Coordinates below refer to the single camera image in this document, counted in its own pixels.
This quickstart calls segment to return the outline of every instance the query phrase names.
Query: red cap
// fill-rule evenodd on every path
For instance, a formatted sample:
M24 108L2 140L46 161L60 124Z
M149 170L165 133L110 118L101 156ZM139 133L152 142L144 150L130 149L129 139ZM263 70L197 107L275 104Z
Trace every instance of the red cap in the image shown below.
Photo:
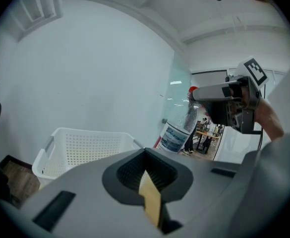
M198 89L196 86L191 86L189 88L189 93L192 93L195 89Z

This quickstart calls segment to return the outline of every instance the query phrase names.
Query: robotic arm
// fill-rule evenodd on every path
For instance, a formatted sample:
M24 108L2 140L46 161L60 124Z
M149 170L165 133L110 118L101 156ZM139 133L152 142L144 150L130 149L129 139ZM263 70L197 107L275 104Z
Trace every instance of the robotic arm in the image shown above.
M261 134L254 130L254 124L260 89L268 81L263 69L254 57L249 57L240 62L235 75L227 76L225 81L194 90L192 98L205 107L213 123L231 126L243 134ZM247 103L243 102L242 87L248 90Z

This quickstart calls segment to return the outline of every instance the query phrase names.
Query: table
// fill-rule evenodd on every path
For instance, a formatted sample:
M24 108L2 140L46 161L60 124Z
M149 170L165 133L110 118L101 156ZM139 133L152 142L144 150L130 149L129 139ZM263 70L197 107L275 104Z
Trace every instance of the table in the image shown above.
M200 143L201 143L201 139L202 139L202 136L206 136L206 139L208 139L208 137L210 138L215 138L215 139L220 139L220 137L216 137L216 136L213 136L213 135L209 135L207 132L200 132L200 131L196 131L195 133L198 133L200 134L200 139L199 139L199 142L198 142L198 145L196 146L196 150L199 152L199 153L202 153L202 154L207 154L208 153L208 150L209 150L209 147L210 147L210 144L211 144L211 141L207 144L207 146L203 146L203 149L202 151L199 150L199 146L200 146Z

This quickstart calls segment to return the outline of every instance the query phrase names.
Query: human arm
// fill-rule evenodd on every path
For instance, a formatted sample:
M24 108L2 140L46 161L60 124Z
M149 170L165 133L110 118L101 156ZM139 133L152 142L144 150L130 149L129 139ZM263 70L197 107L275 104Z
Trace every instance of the human arm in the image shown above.
M284 136L284 130L275 111L263 98L260 98L255 109L255 121L262 126L272 141Z

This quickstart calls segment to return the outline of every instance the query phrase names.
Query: black slot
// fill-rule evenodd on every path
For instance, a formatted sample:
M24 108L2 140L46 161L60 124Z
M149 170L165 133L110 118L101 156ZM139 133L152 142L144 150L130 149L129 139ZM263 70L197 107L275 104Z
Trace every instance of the black slot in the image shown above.
M225 176L225 177L231 177L231 178L233 178L235 176L235 174L236 174L236 172L233 171L233 170L221 169L221 168L213 168L211 170L211 172L213 172L215 174L218 174L218 175Z
M144 206L138 190L145 170L164 202L182 199L193 183L192 172L186 166L146 148L107 167L103 186L122 204Z
M34 219L33 222L47 231L51 231L65 210L74 199L75 194L61 191Z

